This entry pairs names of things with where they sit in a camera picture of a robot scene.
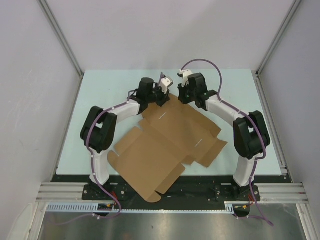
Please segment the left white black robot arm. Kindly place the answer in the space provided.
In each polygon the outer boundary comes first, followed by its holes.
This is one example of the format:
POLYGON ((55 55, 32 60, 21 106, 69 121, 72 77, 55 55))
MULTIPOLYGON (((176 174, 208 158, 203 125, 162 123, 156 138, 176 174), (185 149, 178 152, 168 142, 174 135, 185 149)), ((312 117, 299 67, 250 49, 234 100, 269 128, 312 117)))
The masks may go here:
POLYGON ((170 87, 173 83, 173 80, 164 74, 160 75, 158 82, 144 77, 140 80, 137 89, 128 92, 123 103, 108 109, 98 106, 90 109, 80 132, 80 138, 90 152, 90 179, 96 184, 93 194, 98 199, 105 200, 111 193, 111 188, 105 184, 110 178, 110 173, 107 161, 102 159, 102 155, 114 141, 116 125, 130 117, 140 115, 149 104, 155 103, 160 107, 163 106, 170 100, 170 87))

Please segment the brown cardboard box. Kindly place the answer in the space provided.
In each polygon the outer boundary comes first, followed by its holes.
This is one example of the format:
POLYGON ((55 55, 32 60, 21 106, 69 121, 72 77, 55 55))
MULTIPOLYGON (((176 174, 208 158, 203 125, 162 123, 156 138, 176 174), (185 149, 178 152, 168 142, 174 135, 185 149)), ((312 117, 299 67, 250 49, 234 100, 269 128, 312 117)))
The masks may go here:
POLYGON ((107 154, 113 169, 147 202, 161 200, 186 170, 208 168, 226 141, 209 118, 170 94, 162 107, 151 103, 133 127, 107 154))

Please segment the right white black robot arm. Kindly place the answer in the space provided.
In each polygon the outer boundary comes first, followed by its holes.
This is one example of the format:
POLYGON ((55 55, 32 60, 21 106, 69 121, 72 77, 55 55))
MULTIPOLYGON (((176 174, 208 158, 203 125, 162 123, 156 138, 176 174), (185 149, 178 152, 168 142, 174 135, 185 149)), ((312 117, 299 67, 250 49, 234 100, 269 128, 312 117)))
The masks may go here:
POLYGON ((262 113, 258 110, 246 113, 223 100, 220 91, 208 90, 202 73, 180 70, 182 78, 178 84, 178 99, 183 104, 194 102, 199 109, 212 113, 233 127, 233 143, 239 155, 230 188, 231 196, 242 201, 249 194, 247 186, 252 186, 259 160, 266 157, 266 148, 271 139, 262 113))

